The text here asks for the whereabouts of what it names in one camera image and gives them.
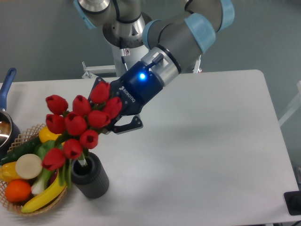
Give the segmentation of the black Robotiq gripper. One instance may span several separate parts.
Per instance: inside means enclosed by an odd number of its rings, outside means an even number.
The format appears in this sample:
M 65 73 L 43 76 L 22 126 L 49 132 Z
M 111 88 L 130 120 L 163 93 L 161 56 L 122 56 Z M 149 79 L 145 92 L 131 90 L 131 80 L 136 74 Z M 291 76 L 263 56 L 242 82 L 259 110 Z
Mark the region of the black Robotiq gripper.
M 89 101 L 92 103 L 107 102 L 110 97 L 111 86 L 111 92 L 120 97 L 123 105 L 119 115 L 133 115 L 128 124 L 116 125 L 118 121 L 115 121 L 106 126 L 101 131 L 101 134 L 105 135 L 111 132 L 123 134 L 142 129 L 143 122 L 139 113 L 143 106 L 163 89 L 160 80 L 141 61 L 137 62 L 125 74 L 110 84 L 101 79 L 97 80 L 97 82 L 89 94 Z

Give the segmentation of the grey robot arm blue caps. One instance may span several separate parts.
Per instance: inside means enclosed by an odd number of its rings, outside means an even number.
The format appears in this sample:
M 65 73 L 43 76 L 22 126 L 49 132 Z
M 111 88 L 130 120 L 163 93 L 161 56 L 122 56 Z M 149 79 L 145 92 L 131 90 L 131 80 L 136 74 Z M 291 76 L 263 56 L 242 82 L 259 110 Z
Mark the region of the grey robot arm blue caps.
M 138 0 L 76 0 L 84 24 L 102 27 L 112 48 L 114 66 L 87 67 L 86 73 L 116 73 L 111 93 L 122 102 L 104 133 L 140 129 L 144 105 L 199 58 L 215 42 L 216 34 L 235 17 L 230 0 L 186 0 L 184 12 L 166 20 L 152 20 Z

